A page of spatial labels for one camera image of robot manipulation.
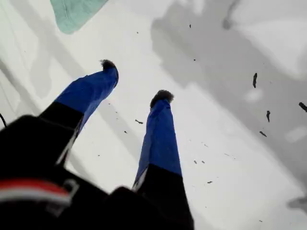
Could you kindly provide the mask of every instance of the red stripe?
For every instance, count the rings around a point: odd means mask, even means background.
[[[1,189],[12,189],[12,188],[33,188],[46,190],[52,193],[68,195],[69,193],[58,185],[38,180],[38,179],[13,179],[13,180],[4,180],[0,181],[0,190]]]

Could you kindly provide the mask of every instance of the white stripe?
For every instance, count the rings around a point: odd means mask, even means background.
[[[69,205],[71,202],[71,197],[69,195],[59,195],[52,192],[46,192],[41,189],[14,188],[0,190],[0,202],[16,199],[49,200],[66,205]]]

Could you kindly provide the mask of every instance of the white ground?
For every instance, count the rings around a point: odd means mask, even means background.
[[[120,82],[74,144],[70,170],[108,192],[131,187],[145,134],[135,119],[168,89],[197,228],[306,229],[307,2],[232,2],[110,0],[65,35],[48,0],[0,0],[0,112],[37,115],[108,58]]]

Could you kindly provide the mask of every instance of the teal fabric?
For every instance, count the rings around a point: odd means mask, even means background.
[[[79,30],[107,0],[50,0],[59,29],[65,34]]]

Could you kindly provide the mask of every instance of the cable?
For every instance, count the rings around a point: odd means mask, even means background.
[[[4,124],[4,127],[7,127],[7,126],[6,126],[6,122],[5,122],[5,120],[4,120],[3,116],[2,116],[2,114],[0,114],[0,117],[1,117],[1,120],[2,120],[2,122],[3,122],[3,124]]]

